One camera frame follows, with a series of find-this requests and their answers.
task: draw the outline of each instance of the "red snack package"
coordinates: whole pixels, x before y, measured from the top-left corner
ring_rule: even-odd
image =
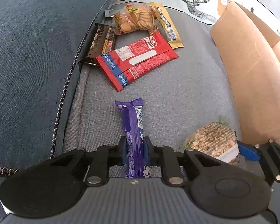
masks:
[[[178,58],[160,33],[96,57],[96,61],[117,91],[141,75]]]

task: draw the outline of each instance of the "metal screw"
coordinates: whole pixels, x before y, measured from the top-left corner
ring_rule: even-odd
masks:
[[[184,180],[180,177],[171,177],[169,180],[169,183],[171,184],[182,184],[184,182]]]
[[[98,176],[91,176],[87,178],[87,182],[90,184],[99,184],[102,182],[102,179]]]

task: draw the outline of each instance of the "blue fabric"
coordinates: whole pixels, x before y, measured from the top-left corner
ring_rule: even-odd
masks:
[[[23,169],[49,158],[67,74],[104,2],[0,0],[0,166]],[[57,154],[62,151],[78,77],[77,64],[61,114]],[[0,206],[0,218],[3,214]]]

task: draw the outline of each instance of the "black snack package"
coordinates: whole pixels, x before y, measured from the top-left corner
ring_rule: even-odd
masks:
[[[82,62],[98,66],[95,58],[99,55],[114,50],[115,36],[115,31],[112,26],[96,24],[96,28],[92,35],[89,52]]]

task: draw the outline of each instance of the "snack wrapper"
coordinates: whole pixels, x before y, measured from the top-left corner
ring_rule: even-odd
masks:
[[[116,35],[112,26],[96,24],[96,28],[92,34],[89,51],[82,62],[89,65],[98,66],[95,58],[98,55],[114,50],[115,39]]]
[[[147,152],[144,152],[142,120],[142,99],[131,102],[115,101],[122,116],[122,124],[127,138],[127,178],[150,177],[149,167],[145,164]]]
[[[211,157],[236,166],[239,148],[234,131],[224,122],[214,122],[189,135],[181,147],[193,148]]]
[[[150,7],[145,3],[130,3],[113,16],[113,26],[117,35],[136,30],[154,31],[153,16]]]
[[[165,62],[178,58],[160,33],[96,58],[117,91]]]
[[[149,3],[151,6],[152,11],[154,12],[156,18],[158,19],[159,23],[161,24],[164,32],[167,36],[167,41],[170,46],[175,49],[179,47],[184,47],[181,42],[181,38],[175,28],[167,10],[164,8],[162,3]]]

